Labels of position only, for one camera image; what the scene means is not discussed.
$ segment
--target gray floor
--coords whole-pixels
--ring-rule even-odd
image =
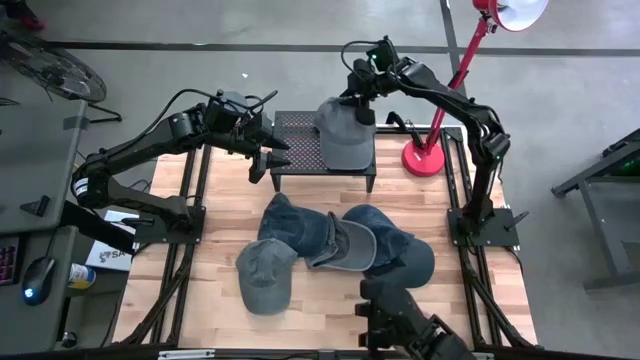
[[[30,0],[49,24],[50,40],[201,42],[219,44],[341,45],[389,34],[397,45],[446,46],[440,3],[317,0]],[[458,46],[477,20],[470,1],[451,1]],[[499,31],[484,45],[497,48],[639,49],[634,0],[554,0],[538,24],[523,33]],[[104,105],[120,111],[122,124],[92,126],[81,150],[91,152],[142,130],[177,90],[222,88],[256,95],[273,89],[275,110],[314,109],[346,85],[335,52],[73,53],[107,82]],[[415,55],[442,81],[451,75],[448,55]],[[587,294],[584,280],[606,274],[582,200],[555,199],[549,189],[597,159],[600,151],[638,127],[640,57],[497,57],[474,60],[466,90],[493,106],[512,148],[503,179],[507,201],[531,215],[519,225],[525,282],[541,345],[637,358],[640,354],[640,288]],[[0,67],[0,96],[48,101],[39,87]],[[194,102],[185,97],[179,110]],[[427,124],[433,107],[400,95],[375,104],[379,121],[395,110]],[[124,174],[124,184],[151,178],[153,163]],[[106,328],[108,317],[95,316]],[[98,333],[97,326],[90,326]]]

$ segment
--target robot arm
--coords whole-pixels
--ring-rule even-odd
[[[262,153],[262,146],[288,146],[273,137],[271,120],[262,111],[254,113],[247,108],[244,96],[219,91],[207,105],[198,104],[175,113],[131,141],[88,155],[73,174],[71,190],[78,204],[90,209],[122,206],[157,215],[168,231],[188,230],[191,219],[185,198],[159,198],[129,189],[113,175],[160,155],[182,154],[206,144],[251,158],[249,180],[257,183],[266,169],[288,165],[284,159]]]
[[[356,116],[371,117],[369,101],[378,96],[401,91],[425,99],[456,118],[467,129],[468,146],[476,166],[472,197],[463,208],[461,229],[478,234],[493,215],[490,199],[496,169],[510,146],[496,113],[488,106],[478,105],[457,91],[441,84],[425,64],[405,57],[399,59],[391,41],[385,37],[367,52],[368,61],[358,59],[348,76],[348,88],[342,96],[344,104],[356,106]]]

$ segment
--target lamp shade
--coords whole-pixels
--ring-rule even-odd
[[[542,16],[549,0],[473,0],[473,6],[508,31],[522,31]]]

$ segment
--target cap brim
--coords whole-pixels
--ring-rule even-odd
[[[365,226],[352,221],[339,220],[349,238],[349,251],[342,259],[327,261],[318,267],[337,270],[364,271],[376,258],[376,237]]]
[[[291,302],[289,272],[281,281],[269,287],[255,287],[240,280],[240,293],[247,310],[256,315],[275,315],[286,310]]]
[[[324,165],[332,170],[363,170],[373,162],[373,136],[358,145],[343,145],[320,135],[320,154]]]
[[[426,242],[413,238],[400,254],[405,266],[396,267],[387,273],[372,276],[365,272],[367,279],[380,279],[404,288],[418,288],[426,284],[433,276],[435,256]]]

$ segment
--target wooden table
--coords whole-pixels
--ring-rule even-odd
[[[447,183],[442,171],[430,178],[408,174],[400,163],[400,151],[407,136],[379,135],[376,138],[378,177],[372,194],[362,178],[286,177],[282,192],[291,202],[326,213],[344,214],[351,207],[371,203],[385,212],[401,229],[426,241],[436,255],[433,278],[411,290],[426,313],[437,313],[465,341],[471,344],[469,320],[457,250],[450,244],[445,213],[450,207]],[[456,150],[450,144],[457,169]],[[152,193],[178,193],[186,156],[163,156],[158,160]],[[192,190],[199,160],[196,159]],[[262,213],[274,195],[269,176],[253,185],[247,181],[249,161],[214,149],[204,205],[207,221],[202,243],[196,248],[187,294],[180,347],[355,349],[357,334],[366,329],[366,319],[353,315],[359,298],[361,273],[332,270],[309,271],[303,259],[293,269],[293,294],[289,308],[275,316],[256,316],[242,303],[235,259],[240,250],[256,241]],[[494,204],[504,204],[499,184],[492,195]],[[167,246],[148,247],[136,256],[117,321],[114,341],[129,335],[156,300],[160,288]],[[501,248],[487,248],[487,261],[496,301],[518,330],[536,342],[522,276],[513,255]],[[167,335],[173,314],[168,306]],[[486,311],[479,307],[483,335],[489,338]]]

